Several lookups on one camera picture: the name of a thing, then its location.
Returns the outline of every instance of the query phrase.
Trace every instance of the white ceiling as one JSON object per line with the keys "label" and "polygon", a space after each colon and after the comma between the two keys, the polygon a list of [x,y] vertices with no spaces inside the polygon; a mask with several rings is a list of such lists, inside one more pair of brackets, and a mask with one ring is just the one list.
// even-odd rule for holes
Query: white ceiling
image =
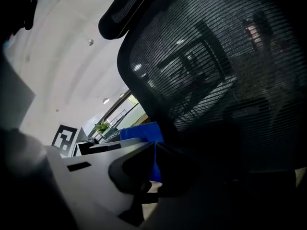
{"label": "white ceiling", "polygon": [[[33,28],[20,30],[5,50],[36,94],[23,132],[51,144],[60,124],[81,127],[128,89],[116,64],[123,39],[108,41],[98,31],[112,1],[38,0]],[[105,105],[104,98],[110,99]]]}

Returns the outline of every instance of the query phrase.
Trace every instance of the ceiling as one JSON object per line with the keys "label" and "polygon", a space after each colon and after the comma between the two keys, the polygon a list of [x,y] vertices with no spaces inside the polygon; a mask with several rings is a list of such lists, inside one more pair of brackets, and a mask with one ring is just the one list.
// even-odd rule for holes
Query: ceiling
{"label": "ceiling", "polygon": [[84,126],[128,89],[116,64],[123,39],[105,40],[97,26],[112,1],[38,0],[33,28],[11,38],[5,54],[36,94],[23,132],[51,144],[60,124]]}

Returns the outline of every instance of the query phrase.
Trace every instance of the mesh chair backrest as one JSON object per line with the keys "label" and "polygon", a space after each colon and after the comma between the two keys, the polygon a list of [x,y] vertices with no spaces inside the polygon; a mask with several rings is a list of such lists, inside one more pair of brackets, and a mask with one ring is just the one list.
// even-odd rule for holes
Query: mesh chair backrest
{"label": "mesh chair backrest", "polygon": [[305,163],[288,159],[306,152],[305,57],[271,0],[154,0],[128,32],[118,70],[166,140],[196,132],[211,147],[231,124],[247,167]]}

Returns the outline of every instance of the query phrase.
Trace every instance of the potted plant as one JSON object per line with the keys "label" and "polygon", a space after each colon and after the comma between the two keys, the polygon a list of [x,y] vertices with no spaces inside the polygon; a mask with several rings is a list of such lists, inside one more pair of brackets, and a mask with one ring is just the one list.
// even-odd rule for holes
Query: potted plant
{"label": "potted plant", "polygon": [[102,134],[106,131],[107,128],[109,128],[109,125],[108,123],[101,123],[99,125],[95,125],[95,130],[99,133],[99,134]]}

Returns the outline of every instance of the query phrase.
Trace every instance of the green plant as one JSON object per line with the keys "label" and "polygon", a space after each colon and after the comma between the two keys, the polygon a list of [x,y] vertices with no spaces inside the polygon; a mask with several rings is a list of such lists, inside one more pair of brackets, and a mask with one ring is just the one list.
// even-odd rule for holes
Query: green plant
{"label": "green plant", "polygon": [[101,123],[99,125],[95,125],[95,130],[98,133],[104,133],[107,128],[109,128],[109,124],[108,123],[104,123],[104,124]]}

